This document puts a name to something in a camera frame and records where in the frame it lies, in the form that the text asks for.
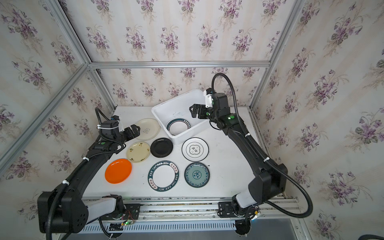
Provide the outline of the black glossy plate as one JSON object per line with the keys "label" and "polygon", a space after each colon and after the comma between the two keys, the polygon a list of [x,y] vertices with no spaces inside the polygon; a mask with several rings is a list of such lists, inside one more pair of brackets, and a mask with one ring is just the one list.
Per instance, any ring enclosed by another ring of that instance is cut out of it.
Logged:
{"label": "black glossy plate", "polygon": [[165,158],[173,151],[173,142],[168,138],[156,139],[150,147],[151,154],[156,158]]}

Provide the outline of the white plastic bin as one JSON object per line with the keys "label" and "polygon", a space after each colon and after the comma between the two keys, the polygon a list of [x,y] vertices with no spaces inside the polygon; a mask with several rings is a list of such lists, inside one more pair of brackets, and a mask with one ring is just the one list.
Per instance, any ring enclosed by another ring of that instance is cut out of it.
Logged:
{"label": "white plastic bin", "polygon": [[[192,118],[190,107],[194,104],[205,105],[203,91],[194,89],[152,108],[152,114],[165,130],[168,138],[174,145],[180,145],[186,140],[196,137],[208,129],[216,133],[218,132],[210,126],[208,120]],[[186,126],[185,128],[180,129],[178,134],[172,133],[168,128],[169,123],[177,119],[181,120],[181,123]]]}

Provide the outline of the green Hao Wei plate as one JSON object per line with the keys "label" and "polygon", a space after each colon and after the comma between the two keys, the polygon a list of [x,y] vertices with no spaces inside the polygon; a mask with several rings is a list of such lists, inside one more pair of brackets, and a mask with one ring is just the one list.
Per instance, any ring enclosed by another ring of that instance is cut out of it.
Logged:
{"label": "green Hao Wei plate", "polygon": [[180,171],[176,164],[170,161],[160,161],[149,170],[148,183],[154,191],[166,192],[176,186],[179,176]]}

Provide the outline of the beige plate with calligraphy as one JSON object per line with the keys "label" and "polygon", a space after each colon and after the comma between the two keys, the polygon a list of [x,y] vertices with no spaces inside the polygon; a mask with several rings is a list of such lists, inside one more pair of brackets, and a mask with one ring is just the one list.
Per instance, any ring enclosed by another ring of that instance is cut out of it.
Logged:
{"label": "beige plate with calligraphy", "polygon": [[150,145],[145,142],[136,142],[128,147],[126,158],[132,163],[145,161],[151,154]]}

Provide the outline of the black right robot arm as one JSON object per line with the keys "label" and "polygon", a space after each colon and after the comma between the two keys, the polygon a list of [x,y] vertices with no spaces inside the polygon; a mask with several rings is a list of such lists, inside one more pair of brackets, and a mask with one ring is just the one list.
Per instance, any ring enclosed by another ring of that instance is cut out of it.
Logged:
{"label": "black right robot arm", "polygon": [[[227,95],[215,90],[215,80],[218,77],[225,79],[230,87],[235,109],[233,113]],[[314,210],[310,195],[288,175],[287,167],[284,164],[277,164],[252,137],[239,115],[235,89],[229,77],[223,73],[215,74],[211,87],[206,89],[204,96],[205,104],[194,104],[190,107],[191,116],[216,124],[216,128],[239,148],[255,176],[246,191],[233,196],[231,208],[234,215],[249,220],[256,214],[259,205],[267,204],[292,218],[309,217]],[[304,213],[292,213],[271,202],[271,198],[286,189],[287,182],[291,182],[304,195],[308,205]]]}

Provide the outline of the cream bear plate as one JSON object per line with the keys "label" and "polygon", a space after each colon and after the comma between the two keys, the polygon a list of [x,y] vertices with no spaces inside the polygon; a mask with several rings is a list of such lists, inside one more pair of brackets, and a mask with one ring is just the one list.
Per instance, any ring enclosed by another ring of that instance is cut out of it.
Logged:
{"label": "cream bear plate", "polygon": [[140,141],[148,141],[153,139],[160,132],[160,125],[157,120],[146,118],[135,123],[140,128],[140,135],[137,137]]}

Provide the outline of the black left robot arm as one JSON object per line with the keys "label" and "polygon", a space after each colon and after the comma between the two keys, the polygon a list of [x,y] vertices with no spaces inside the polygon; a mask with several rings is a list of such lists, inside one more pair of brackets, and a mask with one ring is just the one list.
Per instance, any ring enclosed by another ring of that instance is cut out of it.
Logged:
{"label": "black left robot arm", "polygon": [[86,156],[54,190],[42,192],[38,197],[39,227],[48,240],[53,238],[53,234],[64,234],[68,238],[102,216],[122,216],[126,212],[123,198],[119,195],[102,197],[91,205],[86,205],[82,198],[99,169],[114,154],[124,150],[126,142],[139,137],[141,128],[131,125],[120,131],[118,116],[108,118],[99,108],[95,108],[95,112],[99,135]]}

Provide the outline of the green red rimmed plate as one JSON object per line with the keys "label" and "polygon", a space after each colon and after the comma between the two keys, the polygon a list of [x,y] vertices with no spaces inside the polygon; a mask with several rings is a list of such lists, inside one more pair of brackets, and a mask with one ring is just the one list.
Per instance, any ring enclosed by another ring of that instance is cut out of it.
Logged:
{"label": "green red rimmed plate", "polygon": [[178,118],[169,121],[166,128],[172,136],[177,136],[189,130],[191,128],[191,124],[186,119]]}

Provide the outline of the blue floral small plate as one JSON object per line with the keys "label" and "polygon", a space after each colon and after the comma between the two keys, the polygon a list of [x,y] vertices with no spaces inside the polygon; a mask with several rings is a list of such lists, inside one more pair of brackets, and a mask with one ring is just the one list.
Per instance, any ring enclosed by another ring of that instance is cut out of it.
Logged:
{"label": "blue floral small plate", "polygon": [[201,163],[189,164],[184,172],[185,181],[193,188],[202,188],[210,180],[210,171],[208,167]]}

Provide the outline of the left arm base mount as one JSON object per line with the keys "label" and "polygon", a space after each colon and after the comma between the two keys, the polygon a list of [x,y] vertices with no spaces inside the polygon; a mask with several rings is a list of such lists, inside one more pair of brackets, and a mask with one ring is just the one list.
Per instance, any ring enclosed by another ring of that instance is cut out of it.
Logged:
{"label": "left arm base mount", "polygon": [[[113,206],[108,210],[111,211],[105,215],[102,215],[98,218],[98,222],[102,229],[102,232],[109,238],[109,240],[116,240],[123,234],[123,227],[132,225],[135,223],[135,220],[139,219],[140,213],[140,204],[125,204],[122,196],[118,195],[109,195],[102,197],[102,200],[114,200]],[[103,220],[116,220],[121,221],[117,224],[110,224],[105,226]]]}

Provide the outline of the white plate with quatrefoil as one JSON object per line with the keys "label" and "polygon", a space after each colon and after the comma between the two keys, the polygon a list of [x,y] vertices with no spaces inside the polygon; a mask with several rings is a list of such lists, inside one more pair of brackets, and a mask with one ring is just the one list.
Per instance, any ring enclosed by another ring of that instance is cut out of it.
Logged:
{"label": "white plate with quatrefoil", "polygon": [[210,148],[201,138],[190,138],[182,145],[182,155],[190,162],[201,162],[209,155]]}

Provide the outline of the aluminium rail base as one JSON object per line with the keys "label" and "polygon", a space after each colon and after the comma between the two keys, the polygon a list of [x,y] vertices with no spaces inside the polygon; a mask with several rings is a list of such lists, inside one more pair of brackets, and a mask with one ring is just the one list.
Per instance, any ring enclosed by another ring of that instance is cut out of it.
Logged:
{"label": "aluminium rail base", "polygon": [[82,234],[161,233],[236,230],[244,220],[231,209],[229,198],[124,198],[128,213],[87,224]]}

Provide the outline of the aluminium frame post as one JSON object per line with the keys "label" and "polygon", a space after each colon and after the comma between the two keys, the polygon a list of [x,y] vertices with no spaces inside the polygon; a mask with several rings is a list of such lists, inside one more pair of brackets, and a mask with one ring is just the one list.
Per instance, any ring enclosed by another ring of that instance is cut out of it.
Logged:
{"label": "aluminium frame post", "polygon": [[112,113],[114,113],[117,108],[117,105],[113,100],[111,94],[109,93],[108,88],[106,87],[102,78],[100,77],[98,71],[95,68],[93,68],[90,64],[88,64],[87,73],[89,75],[91,82],[96,87],[100,97],[107,104],[108,109],[111,110]]}

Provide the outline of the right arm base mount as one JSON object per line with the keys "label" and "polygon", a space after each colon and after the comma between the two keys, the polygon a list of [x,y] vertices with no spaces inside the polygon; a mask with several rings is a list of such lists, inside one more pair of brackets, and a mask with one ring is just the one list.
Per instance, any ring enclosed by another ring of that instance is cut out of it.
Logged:
{"label": "right arm base mount", "polygon": [[218,203],[220,218],[240,218],[235,221],[235,232],[246,236],[251,230],[251,222],[261,215],[258,203],[249,192],[242,192],[232,197],[230,202]]}

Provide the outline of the orange plate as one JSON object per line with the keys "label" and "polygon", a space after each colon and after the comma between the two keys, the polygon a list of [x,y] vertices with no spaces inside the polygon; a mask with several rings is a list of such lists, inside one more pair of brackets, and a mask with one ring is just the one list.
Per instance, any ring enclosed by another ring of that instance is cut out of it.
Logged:
{"label": "orange plate", "polygon": [[118,159],[108,165],[105,179],[110,184],[120,184],[132,173],[132,164],[127,159]]}

